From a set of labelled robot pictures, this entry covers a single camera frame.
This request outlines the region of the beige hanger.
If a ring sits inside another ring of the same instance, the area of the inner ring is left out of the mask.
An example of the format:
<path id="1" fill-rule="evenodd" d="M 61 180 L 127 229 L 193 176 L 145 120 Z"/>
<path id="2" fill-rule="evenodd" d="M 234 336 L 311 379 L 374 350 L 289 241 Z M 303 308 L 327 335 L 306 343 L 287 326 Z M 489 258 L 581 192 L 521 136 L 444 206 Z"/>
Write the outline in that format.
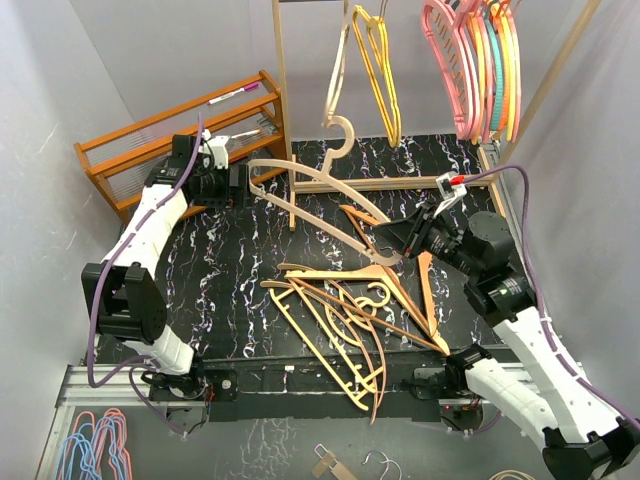
<path id="1" fill-rule="evenodd" d="M 350 8 L 350 1 L 344 0 L 339 43 L 336 51 L 336 58 L 335 58 L 333 70 L 331 73 L 326 100 L 325 100 L 324 115 L 323 115 L 324 127 L 329 126 L 329 122 L 335 114 L 339 97 L 341 94 L 341 89 L 344 82 L 344 74 L 345 74 L 345 68 L 346 68 L 346 45 L 348 42 L 348 37 L 350 32 L 349 8 Z"/>
<path id="2" fill-rule="evenodd" d="M 376 220 L 380 221 L 381 223 L 388 223 L 390 219 L 377 206 L 375 206 L 358 191 L 354 190 L 351 186 L 347 185 L 344 181 L 339 180 L 330 174 L 333 160 L 342 158 L 351 151 L 355 142 L 355 130 L 353 125 L 347 118 L 339 115 L 331 117 L 328 121 L 328 125 L 341 127 L 345 133 L 345 141 L 340 149 L 327 150 L 321 170 L 315 170 L 309 166 L 287 160 L 273 158 L 256 158 L 248 162 L 248 173 L 251 174 L 255 168 L 268 167 L 283 168 L 285 170 L 291 170 L 293 173 L 300 173 L 305 176 L 309 176 L 313 179 L 314 184 L 319 184 L 321 187 L 331 187 L 333 190 L 346 195 L 348 198 L 356 202 Z M 391 267 L 396 265 L 402 259 L 402 256 L 397 253 L 393 253 L 389 257 L 385 257 L 378 253 L 375 253 L 372 247 L 368 247 L 362 242 L 352 238 L 349 234 L 325 222 L 323 219 L 318 218 L 311 213 L 297 207 L 295 204 L 291 204 L 289 201 L 266 192 L 259 185 L 254 185 L 252 182 L 252 178 L 249 178 L 248 185 L 250 192 L 253 195 L 267 202 L 271 202 L 273 205 L 276 205 L 281 209 L 284 209 L 289 213 L 294 214 L 295 216 L 298 216 L 301 219 L 313 224 L 315 227 L 325 231 L 341 242 L 344 242 L 359 254 L 368 257 L 374 263 Z"/>

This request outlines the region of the cream thin plastic hanger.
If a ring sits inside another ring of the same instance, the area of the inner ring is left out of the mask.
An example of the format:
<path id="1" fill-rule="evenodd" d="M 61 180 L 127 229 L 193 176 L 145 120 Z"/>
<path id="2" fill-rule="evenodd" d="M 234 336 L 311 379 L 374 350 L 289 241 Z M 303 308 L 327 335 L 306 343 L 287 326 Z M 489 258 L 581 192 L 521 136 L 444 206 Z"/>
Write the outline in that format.
<path id="1" fill-rule="evenodd" d="M 367 313 L 325 290 L 296 280 L 261 286 L 339 390 L 375 421 L 388 384 L 383 343 Z"/>

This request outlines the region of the thick pink plastic hanger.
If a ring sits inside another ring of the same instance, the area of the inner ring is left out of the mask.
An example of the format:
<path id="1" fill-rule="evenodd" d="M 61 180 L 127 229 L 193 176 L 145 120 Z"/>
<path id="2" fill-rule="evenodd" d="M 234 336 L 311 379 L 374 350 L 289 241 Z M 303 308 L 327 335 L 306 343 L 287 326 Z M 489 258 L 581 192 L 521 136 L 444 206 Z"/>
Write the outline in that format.
<path id="1" fill-rule="evenodd" d="M 458 25 L 458 32 L 463 40 L 463 51 L 466 55 L 466 65 L 460 65 L 459 71 L 456 73 L 455 84 L 457 88 L 458 98 L 462 112 L 467 120 L 466 138 L 473 144 L 479 144 L 479 131 L 481 130 L 481 101 L 479 99 L 479 86 L 477 76 L 476 50 L 472 42 L 473 35 L 471 28 L 468 26 L 468 16 L 473 10 L 475 1 L 450 1 L 456 17 L 460 15 L 463 18 Z"/>

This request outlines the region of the teal wire hanger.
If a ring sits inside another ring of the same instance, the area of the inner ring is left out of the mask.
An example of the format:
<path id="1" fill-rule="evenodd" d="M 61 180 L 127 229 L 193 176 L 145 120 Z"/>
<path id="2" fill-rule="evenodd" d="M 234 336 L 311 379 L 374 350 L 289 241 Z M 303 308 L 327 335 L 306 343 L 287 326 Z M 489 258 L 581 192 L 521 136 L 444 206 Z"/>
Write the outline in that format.
<path id="1" fill-rule="evenodd" d="M 492 53 L 495 69 L 495 97 L 494 107 L 491 119 L 491 129 L 498 133 L 502 130 L 502 116 L 504 113 L 504 93 L 505 93 L 505 74 L 503 52 L 500 39 L 499 25 L 500 22 L 495 20 L 493 7 L 498 5 L 498 1 L 490 1 L 486 10 L 486 24 L 489 25 L 489 33 L 492 34 Z"/>

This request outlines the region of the yellow metal hanger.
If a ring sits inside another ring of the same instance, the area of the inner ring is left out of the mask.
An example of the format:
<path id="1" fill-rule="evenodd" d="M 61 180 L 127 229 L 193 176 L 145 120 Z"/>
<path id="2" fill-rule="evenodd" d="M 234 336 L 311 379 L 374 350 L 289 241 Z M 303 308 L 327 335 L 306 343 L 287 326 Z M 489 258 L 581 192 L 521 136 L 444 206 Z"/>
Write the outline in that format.
<path id="1" fill-rule="evenodd" d="M 510 91 L 511 96 L 509 103 L 510 112 L 507 128 L 507 140 L 511 143 L 515 143 L 519 132 L 522 101 L 520 46 L 511 2 L 502 1 L 500 11 L 502 13 L 503 19 L 506 20 L 509 25 L 509 37 L 511 40 L 512 89 Z"/>

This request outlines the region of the orange plastic hanger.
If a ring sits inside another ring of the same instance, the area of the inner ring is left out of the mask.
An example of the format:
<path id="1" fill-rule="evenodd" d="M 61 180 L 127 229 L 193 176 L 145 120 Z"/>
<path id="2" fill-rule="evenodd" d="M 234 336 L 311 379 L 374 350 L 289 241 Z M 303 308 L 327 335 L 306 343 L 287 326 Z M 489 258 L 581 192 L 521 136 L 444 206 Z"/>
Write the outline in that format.
<path id="1" fill-rule="evenodd" d="M 500 38 L 504 41 L 503 54 L 505 57 L 504 67 L 506 75 L 506 90 L 507 90 L 507 120 L 506 120 L 506 140 L 510 141 L 513 135 L 514 129 L 514 116 L 515 116 L 515 58 L 513 52 L 513 43 L 511 36 L 511 28 L 508 18 L 506 16 L 506 2 L 500 1 L 498 7 L 495 8 L 494 18 L 499 23 Z"/>

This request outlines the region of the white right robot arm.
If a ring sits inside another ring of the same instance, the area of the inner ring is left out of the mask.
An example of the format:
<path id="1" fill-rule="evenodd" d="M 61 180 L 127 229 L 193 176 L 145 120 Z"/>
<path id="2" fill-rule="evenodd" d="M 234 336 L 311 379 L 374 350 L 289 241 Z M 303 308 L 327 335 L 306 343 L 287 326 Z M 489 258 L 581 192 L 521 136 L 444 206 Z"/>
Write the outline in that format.
<path id="1" fill-rule="evenodd" d="M 469 304 L 516 354 L 538 389 L 505 371 L 474 344 L 446 360 L 445 388 L 490 401 L 539 448 L 556 479 L 602 479 L 639 453 L 639 421 L 580 373 L 577 363 L 541 317 L 536 294 L 513 263 L 517 252 L 507 221 L 493 212 L 474 214 L 455 227 L 423 205 L 411 216 L 374 227 L 376 236 L 407 258 L 430 253 L 467 277 Z"/>

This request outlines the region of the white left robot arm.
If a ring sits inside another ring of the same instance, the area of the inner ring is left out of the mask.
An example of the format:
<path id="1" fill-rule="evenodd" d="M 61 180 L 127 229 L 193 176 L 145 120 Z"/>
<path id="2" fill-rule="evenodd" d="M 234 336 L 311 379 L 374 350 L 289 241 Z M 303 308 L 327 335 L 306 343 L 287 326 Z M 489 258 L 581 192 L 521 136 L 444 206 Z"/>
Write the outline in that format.
<path id="1" fill-rule="evenodd" d="M 100 262 L 85 265 L 81 283 L 90 318 L 89 366 L 95 362 L 97 338 L 111 336 L 135 351 L 133 363 L 173 375 L 171 385 L 182 397 L 194 399 L 204 392 L 207 376 L 193 366 L 193 348 L 169 326 L 155 273 L 174 227 L 190 207 L 245 204 L 247 167 L 230 162 L 229 141 L 208 130 L 174 135 L 169 156 L 149 172 L 118 242 Z"/>

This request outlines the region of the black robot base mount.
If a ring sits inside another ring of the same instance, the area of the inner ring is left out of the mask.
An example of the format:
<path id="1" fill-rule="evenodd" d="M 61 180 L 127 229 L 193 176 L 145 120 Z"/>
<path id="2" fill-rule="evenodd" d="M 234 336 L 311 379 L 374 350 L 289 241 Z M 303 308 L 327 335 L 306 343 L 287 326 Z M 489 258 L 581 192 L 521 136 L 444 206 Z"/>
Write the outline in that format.
<path id="1" fill-rule="evenodd" d="M 476 429 L 485 420 L 487 401 L 446 385 L 443 355 L 428 350 L 388 351 L 381 404 L 353 384 L 356 405 L 342 385 L 352 382 L 347 360 L 329 354 L 253 359 L 204 360 L 196 366 L 188 393 L 161 374 L 143 377 L 154 401 L 197 402 L 209 422 L 253 419 L 405 418 L 444 422 L 456 429 Z"/>

